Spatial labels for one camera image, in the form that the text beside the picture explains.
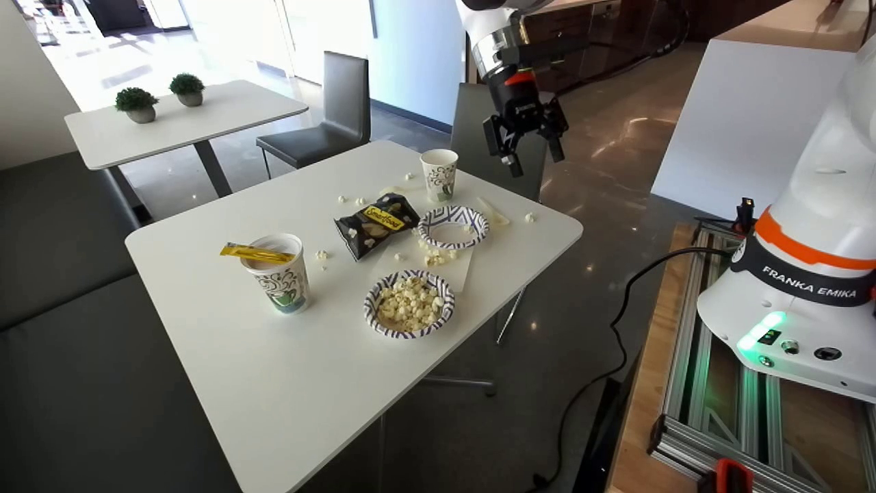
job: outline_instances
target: green light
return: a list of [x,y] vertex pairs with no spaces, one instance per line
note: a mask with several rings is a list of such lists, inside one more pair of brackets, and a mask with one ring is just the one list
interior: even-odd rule
[[753,350],[758,345],[758,339],[769,332],[779,330],[788,320],[788,312],[768,312],[758,327],[753,327],[740,342],[740,350]]

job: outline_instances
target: gray chair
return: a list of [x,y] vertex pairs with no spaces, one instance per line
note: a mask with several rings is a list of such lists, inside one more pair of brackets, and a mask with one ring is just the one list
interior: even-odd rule
[[[453,149],[460,153],[458,167],[491,180],[497,187],[505,187],[514,194],[524,194],[529,199],[539,199],[543,188],[543,171],[549,160],[549,143],[539,135],[525,135],[517,146],[517,160],[524,167],[524,176],[514,178],[508,164],[499,161],[499,156],[491,156],[488,139],[484,139],[484,117],[497,113],[491,90],[484,84],[460,84],[458,97],[458,116],[453,130]],[[497,345],[505,342],[517,308],[524,302],[524,290],[514,297],[514,305],[497,336]]]
[[291,167],[306,167],[372,138],[371,64],[365,57],[327,53],[323,110],[327,117],[317,127],[258,138],[268,178],[268,153]]

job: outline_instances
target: paper cup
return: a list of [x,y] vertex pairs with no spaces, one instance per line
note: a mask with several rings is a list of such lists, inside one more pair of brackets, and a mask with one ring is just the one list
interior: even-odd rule
[[279,250],[293,254],[287,262],[242,261],[256,282],[265,290],[279,312],[298,312],[309,305],[309,282],[304,269],[304,243],[298,236],[264,236],[252,247]]
[[453,149],[432,149],[420,153],[429,202],[447,202],[454,198],[458,160],[460,156]]

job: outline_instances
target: gray couch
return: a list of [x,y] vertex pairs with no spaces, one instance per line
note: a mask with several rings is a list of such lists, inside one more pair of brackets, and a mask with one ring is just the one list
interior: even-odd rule
[[239,490],[79,156],[0,172],[0,490]]

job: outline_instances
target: small table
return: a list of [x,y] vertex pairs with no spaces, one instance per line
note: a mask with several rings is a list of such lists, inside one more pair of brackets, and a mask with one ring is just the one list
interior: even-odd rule
[[[361,208],[357,198],[376,199],[391,187],[425,213],[420,156],[371,143],[126,238],[247,493],[304,486],[583,234],[573,216],[460,172],[454,202],[488,199],[513,224],[473,250],[450,327],[391,339],[367,327],[365,297],[397,272],[388,257],[406,238],[354,261],[334,227]],[[273,312],[242,262],[220,257],[228,241],[265,234],[304,238],[316,294],[304,312]]]
[[220,198],[231,194],[231,184],[220,167],[210,138],[260,127],[278,117],[306,113],[306,104],[236,80],[205,87],[204,106],[184,106],[176,97],[161,97],[153,123],[135,123],[115,106],[65,116],[65,127],[82,153],[87,171],[109,171],[126,199],[145,212],[117,171],[117,164],[195,146]]

